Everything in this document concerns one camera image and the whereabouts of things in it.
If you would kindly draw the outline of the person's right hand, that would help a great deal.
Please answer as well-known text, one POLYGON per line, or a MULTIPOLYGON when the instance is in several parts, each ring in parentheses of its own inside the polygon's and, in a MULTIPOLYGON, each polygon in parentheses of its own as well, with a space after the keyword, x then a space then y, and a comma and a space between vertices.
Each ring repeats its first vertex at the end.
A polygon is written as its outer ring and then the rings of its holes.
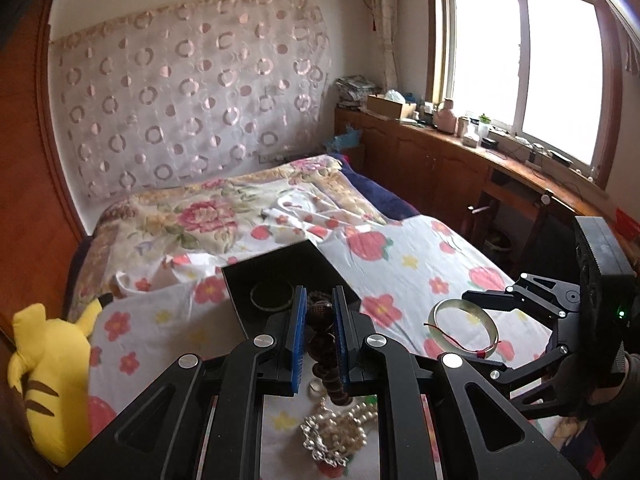
POLYGON ((596 417, 626 418, 639 414, 639 356, 625 353, 625 376, 616 387, 593 391, 589 399, 590 414, 596 417))

